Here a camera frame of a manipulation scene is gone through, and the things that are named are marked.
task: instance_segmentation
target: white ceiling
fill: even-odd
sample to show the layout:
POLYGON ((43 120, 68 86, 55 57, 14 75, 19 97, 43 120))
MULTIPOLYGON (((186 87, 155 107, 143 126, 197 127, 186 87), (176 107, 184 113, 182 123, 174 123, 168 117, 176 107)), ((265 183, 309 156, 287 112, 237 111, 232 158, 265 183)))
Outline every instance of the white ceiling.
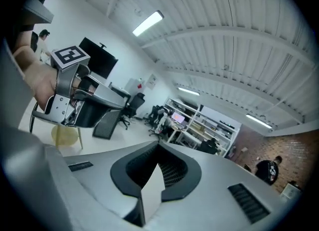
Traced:
POLYGON ((137 43, 184 99, 252 113, 277 129, 318 118, 318 50, 291 0, 87 0, 137 43))

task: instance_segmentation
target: computer screen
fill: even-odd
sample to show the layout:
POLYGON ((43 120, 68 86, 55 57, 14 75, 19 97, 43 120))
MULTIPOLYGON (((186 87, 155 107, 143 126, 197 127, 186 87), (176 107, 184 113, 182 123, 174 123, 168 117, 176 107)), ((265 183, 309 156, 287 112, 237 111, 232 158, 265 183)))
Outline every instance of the computer screen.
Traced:
POLYGON ((177 122, 180 123, 180 124, 181 124, 181 123, 184 121, 184 119, 185 119, 184 116, 178 114, 177 112, 174 112, 171 117, 172 117, 173 120, 177 121, 177 122))
POLYGON ((106 79, 118 60, 86 37, 80 43, 80 48, 91 57, 88 64, 90 70, 106 79))

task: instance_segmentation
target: fluorescent light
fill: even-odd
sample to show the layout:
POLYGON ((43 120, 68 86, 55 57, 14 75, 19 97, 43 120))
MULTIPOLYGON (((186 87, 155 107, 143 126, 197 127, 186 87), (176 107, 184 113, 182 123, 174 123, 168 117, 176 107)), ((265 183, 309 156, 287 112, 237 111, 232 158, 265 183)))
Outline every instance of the fluorescent light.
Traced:
POLYGON ((199 93, 198 92, 195 92, 195 91, 192 91, 192 90, 187 90, 187 89, 183 89, 183 88, 178 88, 179 90, 182 90, 182 91, 185 91, 187 93, 191 93, 191 94, 194 94, 194 95, 197 95, 199 96, 199 93))
POLYGON ((160 20, 164 18, 163 14, 157 10, 151 16, 149 16, 146 20, 144 20, 137 28, 134 29, 133 34, 135 36, 139 36, 146 29, 150 28, 160 20))
POLYGON ((253 116, 251 116, 250 114, 246 114, 246 117, 248 117, 248 118, 254 120, 255 122, 258 122, 258 123, 261 124, 261 125, 264 125, 264 126, 267 127, 267 128, 272 128, 272 127, 269 126, 267 123, 264 123, 263 121, 261 121, 261 120, 255 118, 255 117, 253 117, 253 116))

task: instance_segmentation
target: white floor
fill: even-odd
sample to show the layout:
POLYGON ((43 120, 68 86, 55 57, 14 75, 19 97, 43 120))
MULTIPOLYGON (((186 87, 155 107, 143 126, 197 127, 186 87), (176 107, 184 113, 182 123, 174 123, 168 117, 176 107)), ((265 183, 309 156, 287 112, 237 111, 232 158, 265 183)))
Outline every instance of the white floor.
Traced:
MULTIPOLYGON (((30 116, 34 105, 35 99, 32 99, 20 122, 20 130, 29 132, 30 116)), ((35 119, 32 133, 36 135, 43 143, 54 145, 54 141, 51 136, 53 127, 53 124, 35 119)), ((148 126, 144 125, 143 121, 137 120, 136 123, 131 123, 128 130, 125 130, 124 125, 119 123, 114 129, 111 139, 105 140, 93 137, 92 128, 81 128, 83 150, 81 149, 79 140, 77 140, 77 142, 72 146, 61 145, 59 146, 59 150, 63 156, 85 155, 116 150, 146 141, 157 140, 156 136, 149 136, 149 129, 150 128, 148 126)), ((159 166, 157 166, 151 178, 142 189, 142 200, 146 221, 156 212, 157 208, 159 207, 161 203, 160 193, 164 189, 165 186, 163 176, 159 166)))
MULTIPOLYGON (((30 116, 34 104, 35 99, 32 99, 20 122, 20 130, 29 132, 30 116)), ((53 127, 53 124, 35 119, 32 133, 43 143, 54 145, 54 141, 51 136, 53 127)), ((63 156, 85 155, 129 147, 146 141, 157 140, 156 136, 149 136, 149 129, 150 128, 148 126, 144 125, 143 121, 139 120, 137 120, 136 123, 131 123, 128 130, 125 130, 122 123, 118 123, 114 129, 111 139, 106 140, 93 137, 93 128, 81 128, 83 150, 81 149, 79 140, 72 146, 61 145, 59 146, 59 150, 63 156)))

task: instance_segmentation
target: poster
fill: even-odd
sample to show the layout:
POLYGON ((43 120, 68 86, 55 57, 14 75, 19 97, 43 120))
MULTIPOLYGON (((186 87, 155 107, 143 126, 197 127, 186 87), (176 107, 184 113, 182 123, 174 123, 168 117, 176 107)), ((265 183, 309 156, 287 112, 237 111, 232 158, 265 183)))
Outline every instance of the poster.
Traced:
POLYGON ((157 78, 155 77, 154 74, 151 74, 148 82, 146 83, 146 86, 152 90, 155 87, 156 82, 157 82, 157 78))

